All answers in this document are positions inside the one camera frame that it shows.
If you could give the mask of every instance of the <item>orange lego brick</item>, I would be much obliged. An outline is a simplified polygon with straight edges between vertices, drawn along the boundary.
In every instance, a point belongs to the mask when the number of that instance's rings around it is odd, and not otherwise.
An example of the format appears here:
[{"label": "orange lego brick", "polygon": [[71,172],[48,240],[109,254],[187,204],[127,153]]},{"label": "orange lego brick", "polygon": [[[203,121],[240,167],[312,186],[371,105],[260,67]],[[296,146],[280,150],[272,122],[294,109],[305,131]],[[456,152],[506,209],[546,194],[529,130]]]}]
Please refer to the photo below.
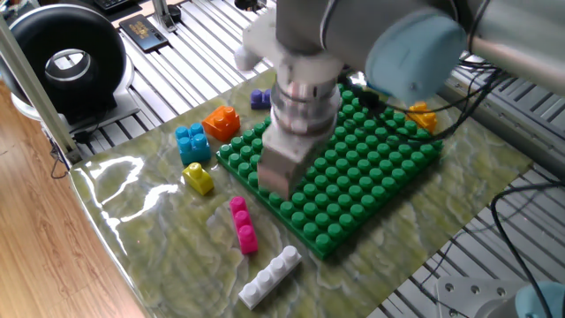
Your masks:
[{"label": "orange lego brick", "polygon": [[[427,104],[426,102],[417,102],[414,106],[410,107],[410,110],[427,110]],[[427,129],[430,133],[433,133],[435,125],[438,123],[435,113],[408,113],[408,117],[415,121],[420,127]]]},{"label": "orange lego brick", "polygon": [[239,115],[233,107],[220,106],[204,121],[204,131],[219,141],[228,141],[239,129]]}]

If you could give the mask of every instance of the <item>toy building block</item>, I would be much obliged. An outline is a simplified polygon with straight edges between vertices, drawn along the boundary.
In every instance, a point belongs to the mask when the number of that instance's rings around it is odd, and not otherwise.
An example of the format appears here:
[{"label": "toy building block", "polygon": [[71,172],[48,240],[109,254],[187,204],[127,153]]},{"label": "toy building block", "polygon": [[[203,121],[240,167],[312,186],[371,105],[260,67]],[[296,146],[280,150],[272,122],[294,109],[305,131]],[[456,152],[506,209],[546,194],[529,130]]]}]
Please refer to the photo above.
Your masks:
[{"label": "toy building block", "polygon": [[255,89],[251,92],[251,109],[252,110],[270,110],[271,109],[271,90],[267,89],[261,92]]},{"label": "toy building block", "polygon": [[202,169],[200,163],[191,163],[183,170],[183,178],[194,190],[204,195],[214,189],[214,181],[210,175]]},{"label": "toy building block", "polygon": [[200,123],[192,124],[190,129],[184,126],[178,127],[175,130],[175,137],[183,165],[201,163],[212,157],[210,144]]},{"label": "toy building block", "polygon": [[302,260],[302,256],[294,246],[286,246],[280,255],[275,257],[266,269],[239,293],[239,298],[253,310],[267,294],[269,294]]},{"label": "toy building block", "polygon": [[237,239],[241,246],[241,254],[257,251],[257,236],[251,223],[247,204],[242,197],[235,197],[230,201],[231,218],[236,225]]},{"label": "toy building block", "polygon": [[228,141],[239,129],[239,115],[233,107],[220,106],[202,122],[204,130],[219,141]]},{"label": "toy building block", "polygon": [[[410,110],[427,110],[427,104],[426,102],[417,102],[414,106],[410,107]],[[433,133],[435,125],[438,123],[435,113],[408,113],[408,117],[415,121],[420,127],[427,129],[430,133]]]}]

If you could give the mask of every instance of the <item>green lego baseplate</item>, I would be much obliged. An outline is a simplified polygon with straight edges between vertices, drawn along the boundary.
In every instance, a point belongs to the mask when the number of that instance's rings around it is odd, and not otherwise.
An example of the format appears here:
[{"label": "green lego baseplate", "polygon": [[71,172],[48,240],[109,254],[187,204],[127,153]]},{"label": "green lego baseplate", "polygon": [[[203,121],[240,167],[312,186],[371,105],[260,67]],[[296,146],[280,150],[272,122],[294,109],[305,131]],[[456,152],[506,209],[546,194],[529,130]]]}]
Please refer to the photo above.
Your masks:
[{"label": "green lego baseplate", "polygon": [[259,186],[257,162],[263,149],[261,135],[269,124],[256,124],[216,153],[218,161],[324,260],[376,214],[392,197],[438,157],[442,143],[401,142],[400,134],[428,137],[427,130],[390,108],[383,120],[367,119],[369,110],[355,95],[342,92],[335,134],[327,150],[308,169],[290,201]]}]

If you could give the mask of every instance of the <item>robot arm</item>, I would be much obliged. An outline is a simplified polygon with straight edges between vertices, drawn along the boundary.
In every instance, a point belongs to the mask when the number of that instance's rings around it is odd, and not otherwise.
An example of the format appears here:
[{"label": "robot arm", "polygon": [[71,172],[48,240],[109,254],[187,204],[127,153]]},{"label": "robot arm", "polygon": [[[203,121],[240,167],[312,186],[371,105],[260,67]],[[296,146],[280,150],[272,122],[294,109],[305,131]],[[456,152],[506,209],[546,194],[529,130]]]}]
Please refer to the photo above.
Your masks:
[{"label": "robot arm", "polygon": [[472,44],[473,53],[565,94],[564,12],[560,0],[280,0],[244,31],[236,54],[242,70],[263,57],[277,70],[260,185],[288,198],[324,148],[343,64],[411,104],[435,94]]}]

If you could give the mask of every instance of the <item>desk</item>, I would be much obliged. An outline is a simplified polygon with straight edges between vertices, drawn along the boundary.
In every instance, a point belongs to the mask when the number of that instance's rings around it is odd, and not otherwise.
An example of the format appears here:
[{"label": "desk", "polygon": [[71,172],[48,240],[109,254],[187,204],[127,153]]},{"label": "desk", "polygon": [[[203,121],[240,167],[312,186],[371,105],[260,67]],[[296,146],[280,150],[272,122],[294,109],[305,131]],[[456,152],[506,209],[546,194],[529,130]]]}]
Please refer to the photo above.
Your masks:
[{"label": "desk", "polygon": [[[213,158],[204,168],[215,189],[200,196],[185,185],[174,131],[222,104],[241,116],[242,132],[267,113],[249,94],[272,85],[265,72],[138,138],[72,167],[87,217],[139,296],[157,317],[365,317],[469,222],[531,160],[473,120],[446,141],[441,159],[326,261],[257,204]],[[444,104],[429,101],[432,108]],[[438,116],[450,125],[458,110]],[[214,151],[221,142],[210,139]],[[228,202],[248,200],[259,251],[238,249]],[[303,262],[251,312],[238,301],[243,286],[287,245]]]}]

